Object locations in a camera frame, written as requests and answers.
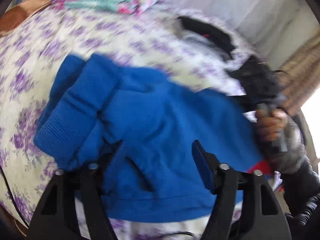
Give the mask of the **grey sleeved right forearm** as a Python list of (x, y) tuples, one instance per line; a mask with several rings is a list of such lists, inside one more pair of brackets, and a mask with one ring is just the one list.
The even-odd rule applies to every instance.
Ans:
[(313, 171), (300, 129), (290, 117), (284, 134), (287, 152), (266, 156), (271, 167), (280, 173), (291, 216), (305, 224), (319, 205), (319, 175)]

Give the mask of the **right hand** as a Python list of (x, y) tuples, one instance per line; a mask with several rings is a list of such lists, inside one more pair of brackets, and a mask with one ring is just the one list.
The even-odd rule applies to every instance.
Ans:
[(287, 126), (287, 114), (282, 109), (273, 109), (271, 115), (263, 109), (255, 112), (257, 133), (264, 142), (276, 141)]

